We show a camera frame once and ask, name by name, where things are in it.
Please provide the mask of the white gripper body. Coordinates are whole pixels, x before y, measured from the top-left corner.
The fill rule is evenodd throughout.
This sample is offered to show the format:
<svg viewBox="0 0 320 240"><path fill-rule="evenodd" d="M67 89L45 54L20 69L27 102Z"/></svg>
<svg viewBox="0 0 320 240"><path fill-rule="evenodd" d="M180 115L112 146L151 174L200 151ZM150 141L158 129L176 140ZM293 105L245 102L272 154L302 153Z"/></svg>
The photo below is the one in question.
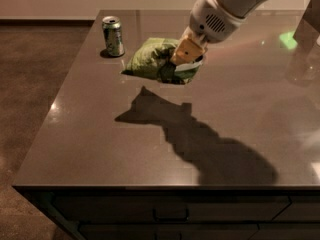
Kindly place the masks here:
<svg viewBox="0 0 320 240"><path fill-rule="evenodd" d="M190 13L190 36L198 43L226 40L244 22L228 12L218 0L197 0Z"/></svg>

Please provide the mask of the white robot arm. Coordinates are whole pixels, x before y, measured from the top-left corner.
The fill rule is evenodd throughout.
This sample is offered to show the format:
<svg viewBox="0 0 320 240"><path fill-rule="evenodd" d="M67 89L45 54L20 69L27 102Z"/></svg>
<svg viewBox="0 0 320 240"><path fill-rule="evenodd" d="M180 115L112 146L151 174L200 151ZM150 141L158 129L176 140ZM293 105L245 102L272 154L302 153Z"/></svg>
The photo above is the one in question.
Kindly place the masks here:
<svg viewBox="0 0 320 240"><path fill-rule="evenodd" d="M179 66L204 55L208 44L226 40L265 1L197 0L170 61Z"/></svg>

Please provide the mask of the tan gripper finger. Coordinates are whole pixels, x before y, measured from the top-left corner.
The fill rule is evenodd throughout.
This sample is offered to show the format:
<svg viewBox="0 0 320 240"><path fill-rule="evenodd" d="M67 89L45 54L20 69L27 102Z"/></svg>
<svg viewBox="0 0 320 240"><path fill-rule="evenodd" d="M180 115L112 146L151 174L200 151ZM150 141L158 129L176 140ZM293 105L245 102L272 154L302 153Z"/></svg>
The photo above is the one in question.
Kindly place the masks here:
<svg viewBox="0 0 320 240"><path fill-rule="evenodd" d="M207 45L208 42L204 34L198 34L187 27L170 61L176 66L191 63L206 53Z"/></svg>

